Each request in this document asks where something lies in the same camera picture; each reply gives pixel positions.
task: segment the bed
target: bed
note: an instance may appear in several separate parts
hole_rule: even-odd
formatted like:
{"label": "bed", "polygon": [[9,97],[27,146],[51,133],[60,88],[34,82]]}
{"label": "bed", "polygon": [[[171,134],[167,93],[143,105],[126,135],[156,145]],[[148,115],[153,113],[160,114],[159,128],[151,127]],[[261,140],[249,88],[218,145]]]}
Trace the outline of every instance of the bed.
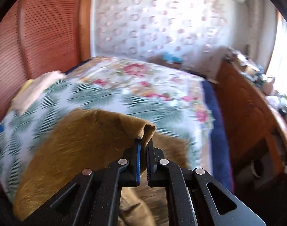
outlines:
{"label": "bed", "polygon": [[227,138],[209,82],[157,64],[95,57],[46,89],[22,116],[12,110],[1,121],[0,182],[11,203],[36,149],[75,108],[134,115],[159,133],[186,139],[186,167],[204,167],[232,191]]}

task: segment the window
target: window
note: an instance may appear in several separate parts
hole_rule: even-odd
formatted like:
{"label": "window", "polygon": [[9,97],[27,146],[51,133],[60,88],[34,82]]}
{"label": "window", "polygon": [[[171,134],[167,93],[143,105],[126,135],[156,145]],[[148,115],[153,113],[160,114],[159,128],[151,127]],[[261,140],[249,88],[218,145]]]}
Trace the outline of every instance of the window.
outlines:
{"label": "window", "polygon": [[287,95],[287,22],[280,13],[276,42],[266,75],[275,77],[274,89]]}

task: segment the navy blue fabric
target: navy blue fabric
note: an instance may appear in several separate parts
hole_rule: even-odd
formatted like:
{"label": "navy blue fabric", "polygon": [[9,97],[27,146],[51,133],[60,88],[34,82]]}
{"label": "navy blue fabric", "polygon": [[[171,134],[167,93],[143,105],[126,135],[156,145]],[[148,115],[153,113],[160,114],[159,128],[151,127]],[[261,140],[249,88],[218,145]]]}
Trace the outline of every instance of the navy blue fabric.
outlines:
{"label": "navy blue fabric", "polygon": [[208,81],[202,82],[205,102],[208,108],[212,111],[212,116],[215,118],[213,123],[214,129],[211,133],[212,143],[212,171],[213,177],[224,185],[229,191],[233,192],[233,180],[231,165],[229,159],[229,145],[224,129],[224,124],[219,109],[218,101],[214,90]]}

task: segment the bedspread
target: bedspread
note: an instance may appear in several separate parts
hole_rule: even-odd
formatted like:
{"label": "bedspread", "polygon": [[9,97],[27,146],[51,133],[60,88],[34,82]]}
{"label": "bedspread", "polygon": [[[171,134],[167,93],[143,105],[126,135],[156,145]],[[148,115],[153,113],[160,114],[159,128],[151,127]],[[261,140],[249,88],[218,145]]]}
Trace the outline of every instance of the bedspread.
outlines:
{"label": "bedspread", "polygon": [[203,78],[135,60],[97,57],[59,80],[18,115],[10,111],[0,133],[0,182],[11,202],[23,171],[57,121],[76,108],[99,108],[146,119],[156,131],[188,141],[187,167],[211,172],[212,115]]}

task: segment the bed headboard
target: bed headboard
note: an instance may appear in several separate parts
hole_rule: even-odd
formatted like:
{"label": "bed headboard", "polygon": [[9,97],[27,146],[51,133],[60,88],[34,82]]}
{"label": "bed headboard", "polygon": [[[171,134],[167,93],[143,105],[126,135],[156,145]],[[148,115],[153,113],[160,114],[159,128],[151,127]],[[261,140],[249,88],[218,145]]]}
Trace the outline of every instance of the bed headboard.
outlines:
{"label": "bed headboard", "polygon": [[79,0],[18,0],[0,23],[0,121],[23,83],[80,62]]}

